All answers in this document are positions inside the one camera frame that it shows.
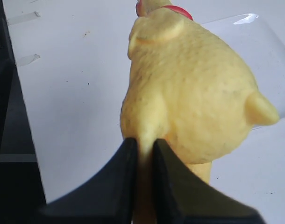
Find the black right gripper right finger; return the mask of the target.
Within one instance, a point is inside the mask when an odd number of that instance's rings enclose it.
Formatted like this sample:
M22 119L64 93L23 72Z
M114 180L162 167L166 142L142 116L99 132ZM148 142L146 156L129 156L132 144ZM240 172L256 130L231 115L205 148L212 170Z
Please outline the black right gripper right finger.
M159 224L257 224L259 213L206 184L165 140L153 146L153 200Z

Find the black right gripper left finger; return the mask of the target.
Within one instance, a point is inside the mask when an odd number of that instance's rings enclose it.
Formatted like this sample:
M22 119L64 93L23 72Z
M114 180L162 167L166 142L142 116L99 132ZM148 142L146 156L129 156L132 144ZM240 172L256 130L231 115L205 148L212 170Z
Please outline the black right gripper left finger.
M137 142L123 141L91 179L38 211L40 224L129 224L134 204Z

